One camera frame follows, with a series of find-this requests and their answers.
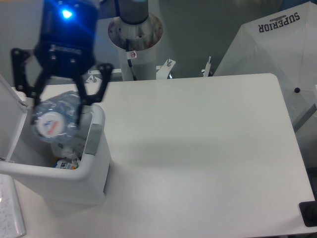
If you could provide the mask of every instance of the white trash bin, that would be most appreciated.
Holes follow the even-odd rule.
[[[91,112],[82,115],[78,135],[87,140],[75,170],[53,168],[51,145],[34,134],[30,110],[0,75],[0,156],[5,159],[0,161],[0,174],[12,176],[46,199],[103,203],[111,156],[102,108],[92,105]]]

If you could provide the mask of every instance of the white umbrella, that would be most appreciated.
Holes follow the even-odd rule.
[[[317,5],[308,2],[241,26],[215,76],[273,73],[291,121],[315,102]]]

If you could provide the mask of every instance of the clear plastic bottle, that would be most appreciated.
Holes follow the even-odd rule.
[[[44,141],[65,142],[77,132],[80,97],[69,91],[41,102],[34,109],[34,132]]]

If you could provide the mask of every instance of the white table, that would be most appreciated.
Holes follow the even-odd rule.
[[[95,84],[89,84],[93,91]],[[50,86],[45,97],[73,86]],[[270,74],[110,83],[106,201],[45,201],[16,183],[26,237],[242,238],[316,232],[314,199]]]

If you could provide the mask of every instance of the umbrella text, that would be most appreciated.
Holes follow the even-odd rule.
[[[267,32],[267,31],[271,31],[271,30],[286,26],[286,25],[293,23],[295,21],[298,21],[300,19],[301,18],[299,17],[298,13],[295,12],[293,15],[287,16],[284,20],[282,19],[282,20],[277,21],[275,23],[259,25],[259,32],[263,33],[263,32]]]

